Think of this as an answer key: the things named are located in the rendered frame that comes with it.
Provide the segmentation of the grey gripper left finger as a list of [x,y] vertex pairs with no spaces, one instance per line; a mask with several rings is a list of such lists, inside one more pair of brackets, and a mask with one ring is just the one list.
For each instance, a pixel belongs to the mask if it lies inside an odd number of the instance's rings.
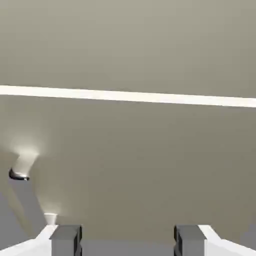
[[0,256],[83,256],[82,225],[48,224],[37,237],[0,250]]

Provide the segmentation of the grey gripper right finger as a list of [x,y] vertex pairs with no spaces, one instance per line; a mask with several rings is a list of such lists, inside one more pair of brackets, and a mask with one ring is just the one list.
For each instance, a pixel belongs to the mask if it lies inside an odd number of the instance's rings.
[[173,256],[256,256],[256,250],[222,239],[208,224],[175,225]]

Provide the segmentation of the tan cabinet door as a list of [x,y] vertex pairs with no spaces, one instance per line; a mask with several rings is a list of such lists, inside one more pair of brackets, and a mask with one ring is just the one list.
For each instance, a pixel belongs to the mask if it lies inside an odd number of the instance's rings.
[[90,240],[169,246],[208,224],[255,245],[255,108],[1,95],[0,187],[31,235],[38,207],[7,180],[27,153],[39,208]]
[[256,98],[256,0],[0,0],[0,84]]

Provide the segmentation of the tan cabinet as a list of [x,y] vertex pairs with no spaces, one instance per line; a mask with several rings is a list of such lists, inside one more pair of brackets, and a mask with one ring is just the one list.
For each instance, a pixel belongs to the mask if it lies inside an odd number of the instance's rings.
[[[114,101],[128,103],[154,103],[189,106],[217,106],[256,109],[256,97],[233,97],[215,95],[173,94],[159,92],[136,92],[120,90],[94,90],[84,88],[59,88],[42,86],[4,85],[0,84],[0,96],[22,96],[35,98],[75,99]],[[0,176],[0,195],[4,196],[4,203],[0,201],[0,233],[4,233],[6,240],[16,243],[35,235],[36,228],[32,227],[32,234],[27,234],[11,209],[7,197],[1,188],[4,178]],[[140,245],[123,241],[94,241],[85,237],[90,243],[100,246],[142,246],[144,249],[155,248],[158,254],[163,254],[171,245]]]

